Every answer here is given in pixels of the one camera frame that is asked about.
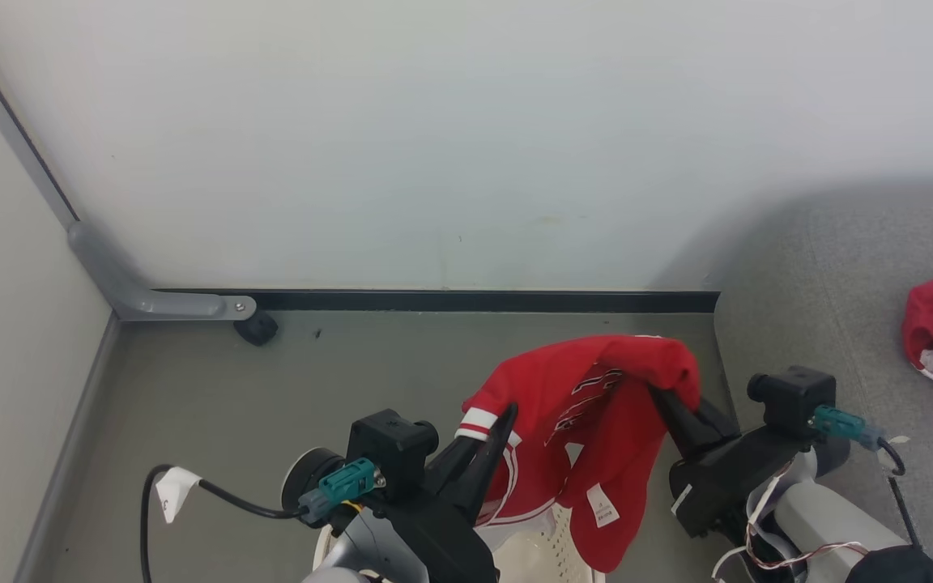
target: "red shirt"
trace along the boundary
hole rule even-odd
[[[478,517],[482,536],[490,527],[530,529],[556,502],[573,509],[571,535],[582,559],[600,572],[617,568],[643,520],[667,431],[649,387],[674,390],[696,410],[697,362],[678,340],[593,336],[502,363],[463,403],[456,431],[486,439],[497,415],[518,404],[505,464]],[[574,466],[568,443],[584,446]]]

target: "clothing label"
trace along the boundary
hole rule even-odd
[[[200,476],[189,470],[172,468],[156,483],[156,495],[160,498],[160,509],[164,510],[166,523],[171,524],[171,521],[175,520],[178,509],[181,509],[182,502],[185,502],[185,496],[199,481]]]
[[[690,490],[693,490],[693,484],[691,483],[686,484],[686,487],[682,488],[682,494],[680,494],[679,497],[675,499],[675,504],[671,505],[672,516],[675,516],[676,510],[679,509],[679,505],[681,505],[682,501],[686,499],[686,496],[689,494]]]
[[[611,524],[612,521],[620,519],[621,514],[618,514],[618,509],[615,509],[614,505],[611,504],[611,499],[607,498],[607,494],[603,494],[603,488],[598,483],[596,486],[589,488],[589,491],[586,492],[586,498],[589,498],[589,506],[592,506],[593,516],[596,516],[596,528],[603,528]]]

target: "metal bracket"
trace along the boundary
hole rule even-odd
[[[186,294],[150,289],[119,261],[92,225],[74,221],[67,243],[123,321],[240,321],[254,314],[249,296]]]

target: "gray wall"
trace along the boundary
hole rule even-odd
[[[933,177],[933,0],[0,0],[0,82],[162,287],[715,287]]]
[[[0,583],[14,578],[109,313],[0,134]]]

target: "black cable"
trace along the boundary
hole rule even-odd
[[[902,457],[899,453],[892,447],[892,444],[888,443],[888,440],[884,438],[877,438],[877,445],[881,447],[888,455],[891,455],[892,461],[895,462],[895,469],[892,470],[892,473],[896,476],[906,475],[906,465],[902,462]]]
[[[892,487],[895,503],[899,505],[899,513],[902,514],[902,521],[906,525],[906,532],[910,534],[910,543],[914,546],[914,549],[919,550],[921,549],[921,543],[919,543],[917,530],[914,530],[914,519],[910,516],[910,509],[906,507],[906,499],[903,497],[902,491],[899,490],[899,480],[895,479],[895,476],[903,476],[906,474],[906,465],[902,461],[901,455],[892,447],[892,444],[888,443],[888,440],[878,438],[877,445],[886,451],[888,455],[891,455],[892,461],[895,462],[895,469],[892,470],[893,475],[888,476],[888,485]]]
[[[143,572],[143,583],[151,583],[151,576],[149,576],[149,545],[146,534],[149,531],[149,497],[151,497],[151,492],[153,490],[153,480],[155,480],[156,476],[159,474],[163,474],[172,468],[174,468],[174,466],[169,464],[160,464],[159,466],[155,466],[155,468],[146,474],[146,481],[143,483],[141,505],[142,516],[139,522],[139,561]],[[200,487],[204,488],[204,490],[207,490],[211,494],[218,496],[233,506],[237,506],[238,509],[247,510],[248,513],[257,514],[257,516],[266,517],[266,519],[296,519],[296,517],[300,517],[301,514],[308,512],[308,509],[304,506],[301,506],[297,510],[266,509],[266,507],[252,504],[243,498],[229,494],[228,492],[222,490],[221,487],[217,487],[205,479],[200,479],[198,484]]]
[[[902,491],[899,490],[899,480],[888,476],[888,485],[892,487],[892,494],[895,495],[895,502],[899,505],[899,513],[902,514],[902,521],[906,525],[906,532],[910,534],[910,543],[914,549],[921,549],[921,543],[917,538],[917,531],[914,530],[914,519],[910,517],[910,511],[906,508],[906,499],[902,497]]]

